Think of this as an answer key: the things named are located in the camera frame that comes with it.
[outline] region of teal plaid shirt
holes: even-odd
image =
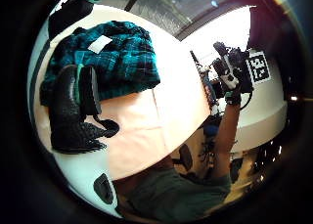
[[[112,39],[99,54],[88,50],[101,35]],[[160,83],[149,33],[133,22],[111,21],[77,28],[57,46],[40,86],[40,101],[49,106],[54,82],[67,65],[92,65],[100,100],[154,88]]]

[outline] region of white table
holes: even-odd
[[[47,109],[40,105],[39,86],[49,60],[63,38],[79,26],[90,28],[109,21],[134,22],[151,33],[160,76],[160,84],[154,89],[101,102],[100,118],[112,119],[120,126],[120,131],[112,138],[99,139],[108,145],[103,154],[109,167],[104,169],[115,180],[135,174],[171,154],[194,133],[209,116],[210,110],[187,47],[140,17],[116,8],[95,5],[89,16],[68,27],[51,41],[36,79],[33,105],[35,124],[41,142],[54,154],[60,167],[66,165],[59,158],[67,156],[51,150],[49,115]],[[86,121],[99,125],[91,116]]]

